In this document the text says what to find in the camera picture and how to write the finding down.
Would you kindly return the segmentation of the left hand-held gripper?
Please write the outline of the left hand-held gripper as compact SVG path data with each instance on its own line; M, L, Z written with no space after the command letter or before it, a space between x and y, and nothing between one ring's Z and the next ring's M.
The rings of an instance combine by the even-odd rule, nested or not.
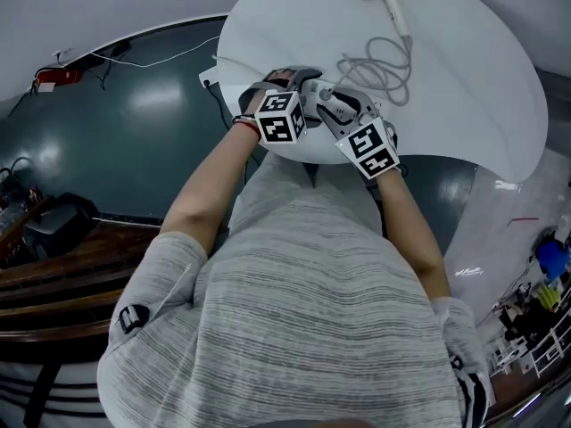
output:
M304 106L302 87L306 81L320 78L323 72L298 69L287 89L269 83L269 74L240 94L237 120L253 123L264 144L295 144L307 133L307 127L318 128L322 123L315 105Z

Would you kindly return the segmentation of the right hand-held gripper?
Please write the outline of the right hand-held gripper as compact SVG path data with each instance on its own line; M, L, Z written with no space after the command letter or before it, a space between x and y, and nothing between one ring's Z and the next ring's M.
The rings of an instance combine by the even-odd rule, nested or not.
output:
M338 87L333 97L334 111L324 104L317 104L316 111L337 138L335 146L347 160L366 179L396 169L400 164L394 142L396 134L376 112L371 98L349 87Z

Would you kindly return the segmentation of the person's left hand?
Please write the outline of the person's left hand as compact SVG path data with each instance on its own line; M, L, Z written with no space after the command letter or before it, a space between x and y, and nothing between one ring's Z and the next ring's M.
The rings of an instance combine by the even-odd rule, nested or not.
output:
M284 89L287 89L291 83L293 75L293 70L275 70L268 75L267 81L275 86L281 86Z

